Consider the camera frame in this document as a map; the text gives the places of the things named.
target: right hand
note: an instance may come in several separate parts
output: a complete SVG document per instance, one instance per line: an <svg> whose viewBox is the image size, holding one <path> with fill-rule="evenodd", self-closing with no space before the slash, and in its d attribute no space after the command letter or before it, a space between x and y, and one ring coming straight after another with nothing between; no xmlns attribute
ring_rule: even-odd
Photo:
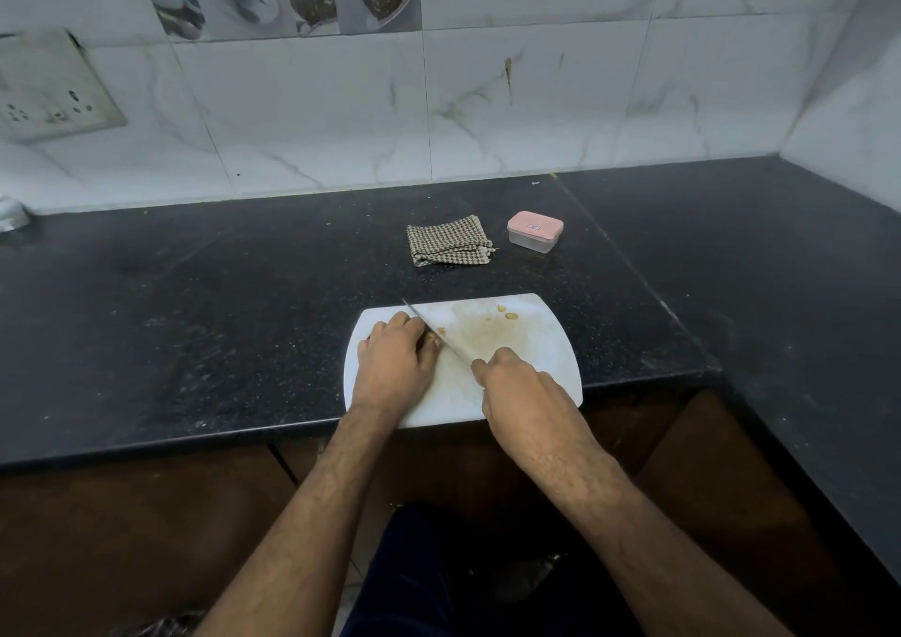
<svg viewBox="0 0 901 637"><path fill-rule="evenodd" d="M554 469L574 449L600 449L579 408L547 372L535 371L509 347L472 375L485 388L482 412L504 452L532 477Z"/></svg>

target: backsplash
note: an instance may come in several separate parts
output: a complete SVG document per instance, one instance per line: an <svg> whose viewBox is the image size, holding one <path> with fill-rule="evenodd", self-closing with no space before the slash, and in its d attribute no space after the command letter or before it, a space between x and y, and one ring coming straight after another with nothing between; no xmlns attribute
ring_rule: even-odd
<svg viewBox="0 0 901 637"><path fill-rule="evenodd" d="M901 211L901 0L862 0L783 157Z"/></svg>
<svg viewBox="0 0 901 637"><path fill-rule="evenodd" d="M0 33L67 28L128 119L0 140L0 192L47 213L774 153L857 3L155 1L0 0Z"/></svg>

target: knife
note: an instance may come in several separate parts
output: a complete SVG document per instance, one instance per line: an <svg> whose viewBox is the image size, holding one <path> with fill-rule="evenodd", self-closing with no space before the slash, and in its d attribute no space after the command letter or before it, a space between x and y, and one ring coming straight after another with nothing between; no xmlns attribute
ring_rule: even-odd
<svg viewBox="0 0 901 637"><path fill-rule="evenodd" d="M438 329L434 328L434 326L432 324L430 324L429 321L425 317L422 316L422 313L419 312L419 310L417 310L415 307L413 307L404 298L401 298L401 302L403 304L405 304L407 307L409 307L410 311L413 314L415 314L417 317L419 317L421 320L423 320L425 322L426 328L428 330L432 331L436 336L438 336L438 338L441 339L442 343L444 343L444 345L446 345L453 354L455 354L457 357L459 357L460 361L462 361L463 364L465 364L467 367L472 364L472 360L470 359L469 361L467 361L465 357L463 357L461 354L459 354L459 351L456 349L456 347L454 347L450 343L448 343L448 340L438 332Z"/></svg>

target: pink lid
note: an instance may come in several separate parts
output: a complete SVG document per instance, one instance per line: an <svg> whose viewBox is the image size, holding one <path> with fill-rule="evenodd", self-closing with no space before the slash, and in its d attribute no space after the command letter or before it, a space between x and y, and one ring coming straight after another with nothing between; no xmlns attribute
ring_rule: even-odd
<svg viewBox="0 0 901 637"><path fill-rule="evenodd" d="M536 212L517 212L507 222L507 228L521 234L554 240L563 231L563 222Z"/></svg>

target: cloth napkin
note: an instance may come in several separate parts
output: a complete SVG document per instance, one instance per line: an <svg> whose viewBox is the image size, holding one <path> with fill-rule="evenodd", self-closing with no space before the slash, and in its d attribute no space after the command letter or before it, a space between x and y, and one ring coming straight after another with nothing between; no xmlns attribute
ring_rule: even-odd
<svg viewBox="0 0 901 637"><path fill-rule="evenodd" d="M406 228L412 263L417 267L445 263L449 265L487 265L495 251L476 215L434 227Z"/></svg>

